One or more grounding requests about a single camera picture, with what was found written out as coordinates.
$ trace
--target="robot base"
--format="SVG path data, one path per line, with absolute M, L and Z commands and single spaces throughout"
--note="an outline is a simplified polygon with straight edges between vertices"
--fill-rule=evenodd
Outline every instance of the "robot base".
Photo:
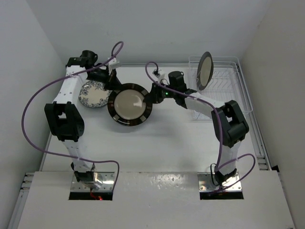
M 239 180 L 239 174 L 236 173 L 234 177 L 227 179 L 223 182 L 223 187 L 227 187 Z M 198 173 L 198 184 L 200 199 L 243 199 L 243 190 L 241 182 L 237 182 L 232 187 L 225 191 L 211 194 L 211 192 L 219 189 L 219 186 L 215 186 L 212 182 L 211 173 Z
M 92 184 L 77 182 L 73 175 L 69 200 L 112 200 L 112 189 L 115 180 L 113 172 L 95 172 L 95 175 L 100 179 L 99 188 L 93 189 L 90 192 Z

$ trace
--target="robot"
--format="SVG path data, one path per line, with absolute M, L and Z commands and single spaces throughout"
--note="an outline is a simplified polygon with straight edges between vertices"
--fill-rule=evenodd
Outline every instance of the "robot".
M 94 67 L 98 55 L 92 51 L 83 51 L 80 57 L 71 57 L 66 65 L 66 76 L 73 73 L 88 70 Z M 113 58 L 107 65 L 106 69 L 95 69 L 91 72 L 80 73 L 64 80 L 60 92 L 51 104 L 45 105 L 45 114 L 51 133 L 57 136 L 59 141 L 69 151 L 71 156 L 77 158 L 84 158 L 85 150 L 82 135 L 84 134 L 84 120 L 77 110 L 76 104 L 78 95 L 85 80 L 93 80 L 104 83 L 105 90 L 112 90 L 114 94 L 118 94 L 126 85 L 121 84 L 117 78 L 116 68 L 120 67 L 120 62 Z M 152 108 L 153 104 L 160 104 L 164 99 L 172 98 L 178 106 L 184 109 L 191 109 L 200 112 L 212 119 L 215 135 L 217 139 L 222 140 L 223 148 L 217 164 L 222 165 L 215 169 L 214 178 L 218 185 L 222 185 L 230 177 L 235 176 L 237 169 L 234 159 L 237 158 L 238 148 L 241 141 L 244 140 L 245 135 L 249 132 L 249 126 L 246 119 L 238 105 L 234 100 L 228 102 L 219 102 L 202 96 L 193 89 L 187 88 L 184 82 L 184 73 L 174 71 L 164 73 L 157 68 L 153 72 L 157 77 L 158 83 L 152 83 L 151 91 L 143 93 L 143 102 L 148 107 Z M 197 86 L 199 90 L 203 90 L 213 75 L 213 61 L 210 53 L 206 52 L 198 66 Z M 164 84 L 165 78 L 168 77 L 169 83 Z M 175 93 L 169 91 L 173 89 L 180 92 Z M 216 109 L 209 105 L 202 103 L 200 99 L 212 104 Z M 108 102 L 108 109 L 113 101 Z M 131 121 L 121 123 L 129 125 Z M 222 137 L 220 137 L 219 123 L 222 127 Z M 100 179 L 97 177 L 94 163 L 82 161 L 73 158 L 72 169 L 78 182 L 89 186 L 91 189 L 98 189 L 101 187 Z

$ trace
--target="floral pattern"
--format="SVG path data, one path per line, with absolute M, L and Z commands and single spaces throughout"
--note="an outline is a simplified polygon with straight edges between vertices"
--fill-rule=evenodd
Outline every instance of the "floral pattern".
M 103 83 L 88 81 L 82 86 L 78 99 L 86 107 L 97 108 L 107 104 L 111 92 L 104 90 Z

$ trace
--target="white wire rack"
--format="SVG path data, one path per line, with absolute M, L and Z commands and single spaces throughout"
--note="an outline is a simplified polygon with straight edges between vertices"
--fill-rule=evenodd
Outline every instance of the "white wire rack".
M 243 113 L 252 112 L 253 107 L 244 83 L 244 77 L 240 69 L 238 58 L 213 57 L 213 77 L 207 87 L 203 91 L 199 91 L 197 88 L 196 74 L 200 58 L 200 56 L 189 57 L 189 87 L 197 90 L 203 96 L 217 101 L 228 102 L 230 100 L 235 100 L 238 102 Z M 196 111 L 193 112 L 193 119 L 210 121 L 207 116 Z

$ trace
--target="gray wall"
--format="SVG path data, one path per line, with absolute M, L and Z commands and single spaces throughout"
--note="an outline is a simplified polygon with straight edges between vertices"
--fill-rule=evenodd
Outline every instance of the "gray wall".
M 297 228 L 305 228 L 305 1 L 274 0 L 242 60 L 272 163 Z
M 209 50 L 241 57 L 270 0 L 27 0 L 66 61 L 83 49 L 123 62 L 187 62 Z
M 45 33 L 24 0 L 0 1 L 0 229 L 7 228 L 25 172 L 39 168 L 41 154 L 20 127 L 26 102 L 40 87 L 64 73 Z M 26 116 L 26 129 L 44 147 L 49 134 L 43 115 L 59 85 L 42 93 Z

